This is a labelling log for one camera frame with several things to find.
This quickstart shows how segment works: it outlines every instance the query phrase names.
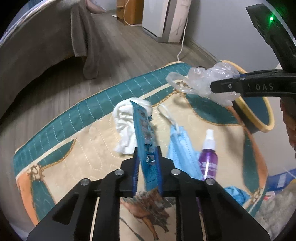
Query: quilted mat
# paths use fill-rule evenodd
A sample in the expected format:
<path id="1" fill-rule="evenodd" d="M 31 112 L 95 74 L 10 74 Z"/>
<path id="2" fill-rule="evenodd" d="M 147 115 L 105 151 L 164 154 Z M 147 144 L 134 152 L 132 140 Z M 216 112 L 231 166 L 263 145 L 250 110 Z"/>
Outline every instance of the quilted mat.
<path id="1" fill-rule="evenodd" d="M 232 107 L 224 108 L 197 95 L 184 95 L 166 83 L 170 72 L 187 75 L 191 66 L 174 63 L 127 80 L 99 92 L 47 124 L 13 158 L 15 178 L 24 206 L 35 225 L 82 178 L 97 180 L 120 167 L 128 155 L 113 149 L 119 141 L 112 119 L 115 105 L 127 98 L 140 97 L 153 106 L 152 125 L 158 144 L 166 156 L 170 123 L 156 107 L 164 104 L 174 119 L 187 130 L 192 145 L 201 150 L 207 129 L 213 129 L 218 161 L 217 181 L 223 187 L 234 185 L 251 199 L 244 208 L 255 215 L 263 195 L 267 168 L 252 135 Z M 139 176 L 138 189 L 144 181 Z M 120 205 L 121 240 L 176 239 L 174 198 L 158 207 L 159 194 L 139 192 Z"/>

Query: silver bolt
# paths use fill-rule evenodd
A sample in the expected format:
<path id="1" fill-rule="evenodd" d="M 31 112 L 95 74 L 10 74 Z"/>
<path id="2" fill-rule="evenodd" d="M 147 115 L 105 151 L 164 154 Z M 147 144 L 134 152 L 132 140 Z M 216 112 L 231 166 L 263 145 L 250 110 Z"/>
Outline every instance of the silver bolt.
<path id="1" fill-rule="evenodd" d="M 207 179 L 205 180 L 205 182 L 206 182 L 208 185 L 214 185 L 215 180 L 212 179 L 212 178 L 207 178 Z"/>
<path id="2" fill-rule="evenodd" d="M 171 172 L 171 174 L 173 174 L 173 175 L 179 175 L 179 174 L 181 173 L 181 171 L 180 171 L 179 169 L 173 169 L 173 170 L 171 170 L 170 172 Z"/>
<path id="3" fill-rule="evenodd" d="M 86 185 L 88 185 L 90 183 L 90 180 L 88 179 L 88 178 L 84 178 L 84 179 L 82 179 L 81 181 L 80 181 L 80 184 L 82 185 L 82 186 L 86 186 Z"/>
<path id="4" fill-rule="evenodd" d="M 116 171 L 115 171 L 115 175 L 116 176 L 121 176 L 121 175 L 123 175 L 124 174 L 124 170 L 122 170 L 122 169 L 117 169 Z"/>

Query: floor plank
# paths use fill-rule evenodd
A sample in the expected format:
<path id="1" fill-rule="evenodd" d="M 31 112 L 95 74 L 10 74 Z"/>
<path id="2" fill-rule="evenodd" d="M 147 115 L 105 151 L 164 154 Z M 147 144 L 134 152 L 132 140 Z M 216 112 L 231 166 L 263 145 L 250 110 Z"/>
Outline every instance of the floor plank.
<path id="1" fill-rule="evenodd" d="M 177 60 L 180 44 L 157 43 L 141 27 L 124 26 L 112 14 L 93 15 L 104 43 L 96 79 L 83 77 L 81 58 L 64 60 L 23 89 L 0 121 L 0 205 L 6 217 L 23 230 L 33 226 L 11 166 L 15 150 L 80 100 Z M 210 67 L 186 46 L 180 57 L 192 66 Z"/>

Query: plastic bag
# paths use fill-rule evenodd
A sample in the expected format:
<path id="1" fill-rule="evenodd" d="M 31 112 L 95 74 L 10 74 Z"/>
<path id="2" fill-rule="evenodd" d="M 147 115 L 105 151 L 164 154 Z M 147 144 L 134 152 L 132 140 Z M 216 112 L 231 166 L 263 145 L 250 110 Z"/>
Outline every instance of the plastic bag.
<path id="1" fill-rule="evenodd" d="M 240 96 L 235 92 L 213 93 L 213 81 L 239 77 L 237 69 L 229 63 L 217 63 L 212 68 L 191 68 L 188 77 L 176 72 L 168 74 L 166 81 L 175 89 L 186 94 L 207 97 L 221 106 L 232 106 L 232 101 Z"/>

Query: white spray nozzle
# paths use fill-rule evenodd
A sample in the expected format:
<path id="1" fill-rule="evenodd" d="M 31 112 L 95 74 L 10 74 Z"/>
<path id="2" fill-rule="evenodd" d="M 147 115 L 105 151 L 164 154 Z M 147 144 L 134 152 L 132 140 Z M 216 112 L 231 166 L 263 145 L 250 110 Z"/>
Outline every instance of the white spray nozzle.
<path id="1" fill-rule="evenodd" d="M 202 149 L 210 149 L 215 150 L 215 139 L 214 139 L 214 131 L 212 129 L 207 130 L 207 135 L 205 137 L 204 144 L 202 146 Z"/>

